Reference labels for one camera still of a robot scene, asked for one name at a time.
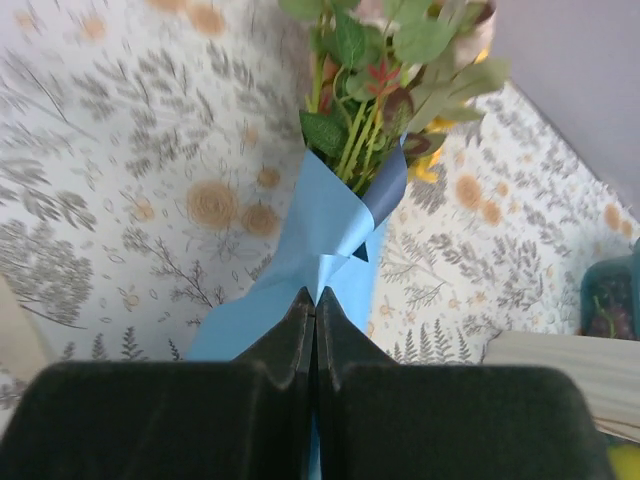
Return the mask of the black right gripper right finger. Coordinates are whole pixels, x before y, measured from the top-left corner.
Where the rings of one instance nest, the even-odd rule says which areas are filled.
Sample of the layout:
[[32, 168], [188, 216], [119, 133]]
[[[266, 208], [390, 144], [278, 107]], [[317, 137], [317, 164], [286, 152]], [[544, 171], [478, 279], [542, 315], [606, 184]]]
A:
[[610, 479], [586, 402], [539, 366], [392, 360], [331, 290], [316, 308], [316, 425], [325, 479]]

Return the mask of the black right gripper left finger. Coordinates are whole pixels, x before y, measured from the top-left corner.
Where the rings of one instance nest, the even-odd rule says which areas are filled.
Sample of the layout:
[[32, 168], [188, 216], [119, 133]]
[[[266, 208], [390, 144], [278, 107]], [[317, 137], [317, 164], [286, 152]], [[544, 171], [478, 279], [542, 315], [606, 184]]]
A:
[[61, 362], [1, 440], [5, 479], [312, 479], [313, 305], [228, 362]]

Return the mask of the blue wrapping paper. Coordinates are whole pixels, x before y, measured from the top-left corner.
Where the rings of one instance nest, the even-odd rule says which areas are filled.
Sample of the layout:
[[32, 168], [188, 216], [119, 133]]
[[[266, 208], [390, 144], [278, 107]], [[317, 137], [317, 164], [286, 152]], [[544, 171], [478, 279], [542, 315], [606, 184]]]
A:
[[189, 479], [381, 479], [402, 417], [394, 362], [371, 342], [385, 223], [408, 168], [394, 148], [363, 195], [306, 153], [276, 253], [214, 308], [187, 357], [200, 366]]

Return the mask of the artificial flower bouquet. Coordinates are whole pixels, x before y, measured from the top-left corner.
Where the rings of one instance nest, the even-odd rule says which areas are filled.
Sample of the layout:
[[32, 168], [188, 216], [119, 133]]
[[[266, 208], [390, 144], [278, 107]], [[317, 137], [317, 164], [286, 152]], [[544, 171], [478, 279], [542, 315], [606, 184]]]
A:
[[492, 1], [282, 1], [310, 24], [313, 83], [299, 114], [306, 146], [358, 196], [400, 149], [409, 175], [432, 168], [449, 131], [483, 119], [473, 101], [510, 64], [489, 55]]

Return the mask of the cream ribbon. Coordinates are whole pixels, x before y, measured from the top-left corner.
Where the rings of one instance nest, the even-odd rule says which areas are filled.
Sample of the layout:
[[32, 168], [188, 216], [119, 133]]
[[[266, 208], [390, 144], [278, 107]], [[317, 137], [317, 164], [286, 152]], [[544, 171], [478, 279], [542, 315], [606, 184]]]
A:
[[30, 382], [53, 362], [52, 349], [4, 276], [1, 276], [0, 329], [1, 368], [13, 378]]

